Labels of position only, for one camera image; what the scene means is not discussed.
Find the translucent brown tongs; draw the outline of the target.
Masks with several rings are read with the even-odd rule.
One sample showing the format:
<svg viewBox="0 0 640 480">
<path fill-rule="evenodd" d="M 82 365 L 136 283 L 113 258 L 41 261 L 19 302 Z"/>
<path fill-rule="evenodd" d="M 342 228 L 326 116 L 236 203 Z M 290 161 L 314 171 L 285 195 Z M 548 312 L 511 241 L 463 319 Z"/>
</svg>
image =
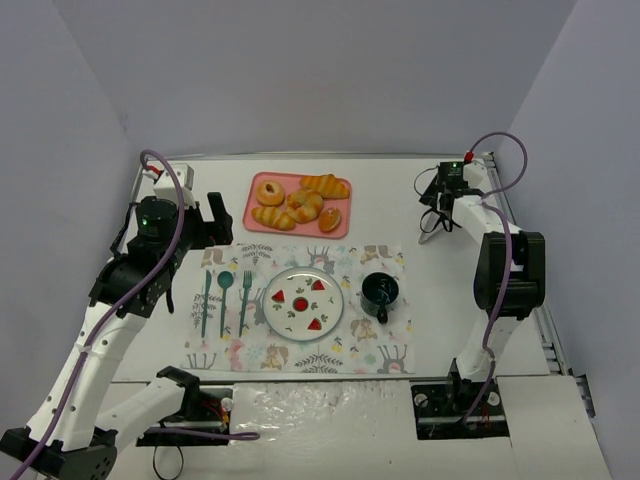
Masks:
<svg viewBox="0 0 640 480">
<path fill-rule="evenodd" d="M 439 232 L 451 233 L 455 228 L 460 228 L 460 225 L 452 219 L 450 212 L 429 207 L 420 218 L 419 228 L 418 244 L 424 245 Z"/>
</svg>

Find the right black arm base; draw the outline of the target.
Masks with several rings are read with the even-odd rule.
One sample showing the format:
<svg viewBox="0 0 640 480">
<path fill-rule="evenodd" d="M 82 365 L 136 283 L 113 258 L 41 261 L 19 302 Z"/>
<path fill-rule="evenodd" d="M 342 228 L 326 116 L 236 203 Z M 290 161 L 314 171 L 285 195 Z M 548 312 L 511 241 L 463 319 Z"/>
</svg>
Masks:
<svg viewBox="0 0 640 480">
<path fill-rule="evenodd" d="M 506 414 L 498 385 L 492 381 L 470 414 L 481 383 L 446 382 L 411 385 L 416 437 L 427 440 L 508 438 Z"/>
</svg>

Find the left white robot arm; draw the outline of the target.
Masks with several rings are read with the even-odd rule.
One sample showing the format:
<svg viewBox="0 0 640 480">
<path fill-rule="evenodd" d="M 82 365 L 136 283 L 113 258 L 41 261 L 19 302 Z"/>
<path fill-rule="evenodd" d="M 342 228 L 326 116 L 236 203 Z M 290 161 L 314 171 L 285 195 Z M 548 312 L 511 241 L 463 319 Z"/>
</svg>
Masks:
<svg viewBox="0 0 640 480">
<path fill-rule="evenodd" d="M 133 339 L 160 301 L 170 302 L 173 279 L 186 254 L 233 240 L 233 219 L 218 192 L 207 195 L 213 218 L 199 206 L 147 196 L 129 215 L 137 233 L 115 252 L 92 287 L 85 320 L 62 371 L 38 411 L 23 427 L 7 430 L 1 450 L 27 469 L 58 479 L 103 479 L 119 449 L 155 422 L 191 410 L 198 379 L 166 367 L 159 391 L 102 416 L 100 406 Z"/>
</svg>

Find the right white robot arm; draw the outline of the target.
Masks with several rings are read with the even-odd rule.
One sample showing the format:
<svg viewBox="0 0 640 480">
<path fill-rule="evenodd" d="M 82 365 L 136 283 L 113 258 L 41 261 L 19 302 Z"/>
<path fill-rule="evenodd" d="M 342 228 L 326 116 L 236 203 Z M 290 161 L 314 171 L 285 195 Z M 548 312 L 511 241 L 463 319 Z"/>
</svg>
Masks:
<svg viewBox="0 0 640 480">
<path fill-rule="evenodd" d="M 520 229 L 491 206 L 465 178 L 465 166 L 448 161 L 434 168 L 420 195 L 427 210 L 418 242 L 459 229 L 479 246 L 473 297 L 480 314 L 453 366 L 463 381 L 487 382 L 512 334 L 544 302 L 546 246 L 542 234 Z"/>
</svg>

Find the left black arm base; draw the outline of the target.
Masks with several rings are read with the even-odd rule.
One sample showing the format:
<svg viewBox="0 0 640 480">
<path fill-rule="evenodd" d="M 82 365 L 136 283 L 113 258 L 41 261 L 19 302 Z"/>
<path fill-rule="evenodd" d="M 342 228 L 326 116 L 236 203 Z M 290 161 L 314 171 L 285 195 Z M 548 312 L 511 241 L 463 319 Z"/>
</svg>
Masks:
<svg viewBox="0 0 640 480">
<path fill-rule="evenodd" d="M 155 428 L 188 429 L 215 435 L 229 435 L 233 390 L 225 387 L 205 388 L 186 411 L 165 417 Z M 205 438 L 184 433 L 150 433 L 135 441 L 136 447 L 213 447 L 227 446 L 228 439 Z"/>
</svg>

